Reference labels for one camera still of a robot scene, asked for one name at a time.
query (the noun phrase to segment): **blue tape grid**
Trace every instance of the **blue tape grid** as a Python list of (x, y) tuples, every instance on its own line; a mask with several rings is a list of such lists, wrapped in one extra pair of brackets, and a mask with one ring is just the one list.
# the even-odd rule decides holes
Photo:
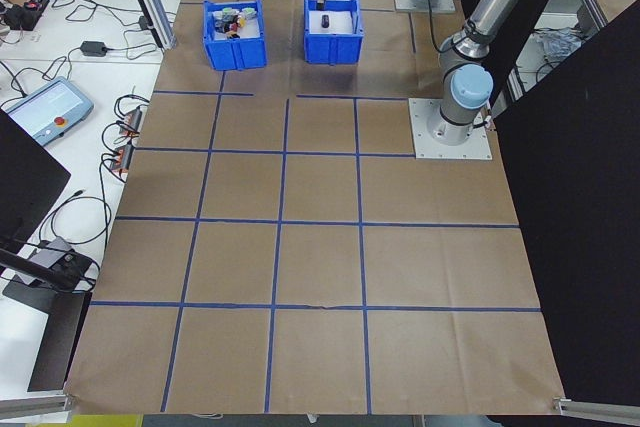
[[(368, 328), (368, 313), (374, 311), (397, 311), (397, 312), (540, 312), (538, 307), (446, 307), (446, 306), (389, 306), (389, 305), (369, 305), (367, 302), (367, 289), (366, 289), (366, 265), (365, 265), (365, 227), (401, 227), (401, 228), (482, 228), (482, 229), (518, 229), (516, 224), (440, 224), (440, 223), (401, 223), (401, 222), (366, 222), (363, 215), (363, 198), (362, 198), (362, 175), (361, 175), (361, 159), (363, 157), (392, 157), (392, 158), (413, 158), (413, 154), (370, 154), (360, 152), (360, 132), (359, 132), (359, 119), (358, 119), (358, 100), (368, 98), (360, 97), (341, 97), (349, 98), (353, 102), (353, 116), (355, 125), (355, 152), (290, 152), (288, 151), (288, 128), (290, 119), (290, 100), (286, 101), (285, 116), (284, 116), (284, 131), (283, 131), (283, 144), (282, 150), (267, 150), (267, 151), (244, 151), (244, 150), (230, 150), (230, 149), (214, 149), (214, 141), (216, 129), (218, 126), (218, 118), (221, 110), (221, 102), (225, 97), (222, 93), (225, 82), (225, 74), (223, 73), (220, 83), (220, 89), (216, 93), (194, 94), (193, 92), (171, 92), (172, 94), (181, 95), (209, 95), (216, 96), (216, 110), (214, 115), (214, 121), (211, 129), (211, 135), (209, 139), (209, 145), (206, 149), (174, 149), (174, 148), (162, 148), (162, 147), (147, 147), (139, 148), (139, 150), (146, 151), (184, 151), (184, 152), (204, 152), (207, 154), (207, 160), (205, 163), (205, 171), (203, 174), (202, 187), (200, 191), (200, 197), (198, 200), (198, 208), (195, 217), (154, 217), (154, 216), (117, 216), (120, 221), (163, 221), (163, 222), (193, 222), (194, 229), (189, 247), (189, 255), (187, 260), (187, 267), (185, 276), (183, 279), (183, 287), (179, 302), (136, 302), (136, 301), (92, 301), (92, 305), (95, 306), (129, 306), (129, 307), (164, 307), (164, 308), (177, 308), (178, 315), (176, 319), (176, 326), (174, 331), (171, 356), (169, 361), (169, 367), (167, 369), (167, 377), (165, 381), (165, 388), (163, 392), (161, 411), (166, 411), (167, 403), (169, 399), (169, 392), (171, 389), (171, 382), (173, 376), (173, 370), (176, 360), (176, 354), (178, 349), (178, 342), (180, 337), (180, 328), (182, 323), (182, 315), (185, 308), (191, 309), (266, 309), (270, 311), (269, 321), (269, 340), (268, 340), (268, 357), (267, 357), (267, 372), (266, 372), (266, 385), (265, 385), (265, 399), (264, 399), (264, 412), (268, 413), (270, 409), (271, 401), (271, 379), (273, 371), (273, 354), (274, 354), (274, 337), (276, 328), (276, 312), (279, 310), (333, 310), (333, 311), (360, 311), (362, 312), (363, 319), (363, 349), (364, 349), (364, 364), (365, 371), (363, 375), (365, 377), (366, 388), (366, 405), (367, 412), (372, 413), (372, 399), (371, 399), (371, 368), (370, 368), (370, 354), (369, 354), (369, 328)], [(336, 96), (298, 96), (300, 98), (327, 98), (335, 99)], [(376, 100), (406, 100), (395, 98), (384, 98)], [(280, 196), (278, 207), (277, 219), (227, 219), (227, 218), (206, 218), (202, 216), (202, 207), (204, 204), (205, 192), (209, 172), (211, 170), (212, 162), (214, 161), (214, 153), (230, 153), (230, 154), (251, 154), (251, 155), (281, 155), (282, 167), (280, 178)], [(357, 204), (358, 204), (358, 220), (355, 222), (342, 222), (342, 221), (306, 221), (306, 220), (285, 220), (283, 219), (284, 199), (285, 199), (285, 186), (286, 186), (286, 165), (287, 157), (293, 155), (326, 155), (326, 156), (350, 156), (355, 158), (356, 162), (356, 175), (357, 175)], [(233, 303), (198, 303), (187, 302), (186, 295), (189, 285), (189, 276), (191, 271), (192, 260), (194, 256), (199, 226), (202, 223), (249, 223), (249, 224), (270, 224), (277, 227), (276, 230), (276, 248), (273, 264), (273, 283), (271, 302), (269, 304), (233, 304)], [(278, 267), (280, 257), (280, 239), (282, 234), (283, 225), (336, 225), (336, 226), (352, 226), (358, 228), (359, 238), (359, 251), (360, 251), (360, 275), (361, 275), (361, 289), (362, 289), (362, 305), (338, 305), (338, 306), (319, 306), (319, 305), (297, 305), (297, 304), (279, 304), (277, 302), (277, 286), (278, 286)]]

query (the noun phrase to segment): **blue plastic bin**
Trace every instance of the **blue plastic bin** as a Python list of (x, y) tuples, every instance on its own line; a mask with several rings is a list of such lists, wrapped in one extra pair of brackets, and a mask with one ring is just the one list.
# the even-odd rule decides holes
[(355, 64), (360, 59), (364, 26), (360, 16), (360, 0), (327, 0), (325, 10), (351, 12), (353, 33), (312, 34), (309, 11), (316, 10), (316, 0), (304, 0), (304, 58), (311, 64)]
[[(216, 70), (255, 69), (267, 65), (267, 47), (264, 40), (264, 18), (262, 0), (255, 2), (216, 3), (205, 0), (202, 43), (211, 67)], [(215, 39), (213, 12), (225, 7), (244, 9), (253, 7), (258, 14), (260, 37), (247, 39)]]

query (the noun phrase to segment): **table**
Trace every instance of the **table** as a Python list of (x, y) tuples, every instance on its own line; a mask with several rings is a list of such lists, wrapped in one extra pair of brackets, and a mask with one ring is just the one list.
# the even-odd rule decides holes
[[(139, 8), (136, 0), (96, 1), (128, 9)], [(163, 3), (168, 11), (175, 12), (179, 1), (163, 0)], [(25, 33), (17, 45), (0, 46), (0, 59), (14, 72), (24, 67), (45, 70), (53, 59), (79, 46), (79, 39), (102, 40), (110, 47), (121, 46), (123, 28), (113, 17), (98, 12), (91, 22), (70, 23), (65, 21), (64, 17), (72, 8), (73, 6), (60, 10), (48, 9), (34, 32)], [(138, 14), (124, 14), (127, 19), (136, 19), (137, 16)], [(152, 41), (148, 33), (136, 35), (139, 38), (144, 37), (145, 41)], [(107, 124), (115, 120), (113, 103), (117, 97), (131, 92), (147, 98), (151, 96), (162, 53), (158, 50), (136, 61), (126, 60), (122, 53), (113, 53), (98, 59), (83, 58), (79, 53), (75, 53), (72, 54), (71, 60), (73, 72), (70, 79), (94, 102), (94, 110), (85, 121), (67, 132), (63, 138), (46, 147), (72, 174), (58, 204), (80, 189), (84, 189), (86, 195), (100, 197), (98, 164), (100, 154), (104, 151), (100, 134)], [(67, 67), (63, 67), (61, 74), (64, 75), (66, 71)], [(0, 85), (8, 86), (9, 79), (8, 73), (2, 70)], [(32, 92), (43, 84), (40, 75), (33, 71), (21, 75), (20, 81), (27, 92)], [(15, 92), (8, 88), (0, 90), (0, 103), (13, 97)], [(127, 107), (133, 108), (138, 103), (128, 104), (124, 101), (122, 107), (126, 111)], [(106, 135), (107, 142), (113, 141), (116, 136), (117, 128), (111, 129)], [(122, 194), (122, 185), (106, 172), (104, 181), (106, 200), (115, 213)], [(104, 225), (102, 206), (97, 202), (94, 205), (69, 206), (65, 211), (60, 215), (58, 228), (60, 233), (70, 240), (86, 238), (87, 232), (98, 232)], [(103, 242), (104, 238), (101, 237), (79, 247), (78, 251), (100, 263)], [(24, 398), (32, 395), (27, 394), (26, 390), (46, 321), (45, 314), (0, 296), (0, 363), (3, 365), (0, 375), (0, 398)], [(64, 421), (65, 418), (64, 415), (57, 415), (48, 417), (48, 420)]]
[[(139, 10), (137, 0), (94, 0), (114, 7), (123, 9)], [(164, 8), (167, 12), (176, 13), (180, 0), (162, 0)], [(69, 22), (65, 17), (69, 15), (73, 9), (80, 5), (76, 1), (73, 5), (63, 8), (54, 9), (50, 4), (42, 18), (38, 22), (33, 32), (24, 32), (21, 40), (15, 44), (2, 44), (0, 46), (0, 58), (3, 59), (23, 59), (23, 60), (53, 60), (61, 55), (66, 55), (70, 50), (79, 47), (85, 40), (102, 41), (109, 48), (126, 47), (123, 31), (125, 29), (137, 29), (137, 26), (123, 27), (117, 19), (104, 9), (99, 9), (95, 17), (89, 22)], [(82, 9), (77, 17), (84, 18), (88, 11)], [(136, 22), (141, 12), (119, 12), (118, 15), (125, 23)], [(12, 32), (6, 38), (8, 42), (15, 42), (20, 38), (19, 32)], [(129, 34), (130, 45), (141, 45), (145, 43), (154, 43), (151, 33), (148, 31), (141, 33)], [(77, 61), (90, 62), (135, 62), (135, 63), (154, 63), (162, 62), (162, 52), (157, 49), (154, 53), (146, 54), (139, 59), (130, 61), (125, 57), (124, 52), (110, 52), (105, 57), (84, 57), (80, 52), (72, 54), (72, 59)]]

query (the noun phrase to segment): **black panel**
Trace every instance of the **black panel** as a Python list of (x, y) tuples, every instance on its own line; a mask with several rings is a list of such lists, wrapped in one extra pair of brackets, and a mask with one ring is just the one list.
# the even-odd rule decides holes
[[(461, 2), (464, 14), (468, 18), (480, 0)], [(504, 88), (509, 73), (548, 2), (549, 0), (520, 0), (491, 44), (491, 53), (483, 62), (495, 83), (491, 102), (495, 101)]]
[[(0, 236), (27, 240), (71, 174), (0, 110)], [(17, 253), (21, 244), (0, 239)]]
[(638, 25), (640, 2), (496, 120), (556, 362), (576, 401), (640, 405)]

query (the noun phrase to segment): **power adapter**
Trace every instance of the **power adapter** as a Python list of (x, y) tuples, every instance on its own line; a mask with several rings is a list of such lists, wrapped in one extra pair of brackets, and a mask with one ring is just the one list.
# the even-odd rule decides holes
[(80, 51), (87, 57), (104, 57), (109, 50), (111, 49), (104, 45), (104, 42), (92, 40), (85, 40), (80, 46)]

